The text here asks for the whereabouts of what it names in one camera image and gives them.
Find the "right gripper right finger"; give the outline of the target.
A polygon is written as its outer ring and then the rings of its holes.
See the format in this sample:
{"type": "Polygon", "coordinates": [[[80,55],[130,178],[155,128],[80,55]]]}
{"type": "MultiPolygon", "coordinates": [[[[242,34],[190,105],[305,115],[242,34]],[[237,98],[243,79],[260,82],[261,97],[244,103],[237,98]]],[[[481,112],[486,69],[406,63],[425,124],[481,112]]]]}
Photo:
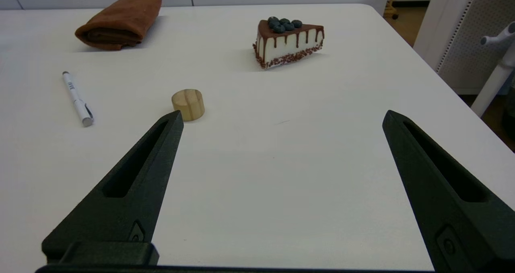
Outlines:
{"type": "Polygon", "coordinates": [[[514,210],[408,117],[382,128],[435,271],[513,273],[514,210]]]}

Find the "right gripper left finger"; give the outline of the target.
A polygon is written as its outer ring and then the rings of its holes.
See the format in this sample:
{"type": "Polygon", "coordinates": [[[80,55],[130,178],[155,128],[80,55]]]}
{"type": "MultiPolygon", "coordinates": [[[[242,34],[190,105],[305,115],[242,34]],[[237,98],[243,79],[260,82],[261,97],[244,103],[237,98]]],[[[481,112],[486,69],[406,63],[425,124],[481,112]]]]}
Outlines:
{"type": "Polygon", "coordinates": [[[44,238],[39,273],[139,273],[156,267],[152,244],[184,123],[161,117],[44,238]]]}

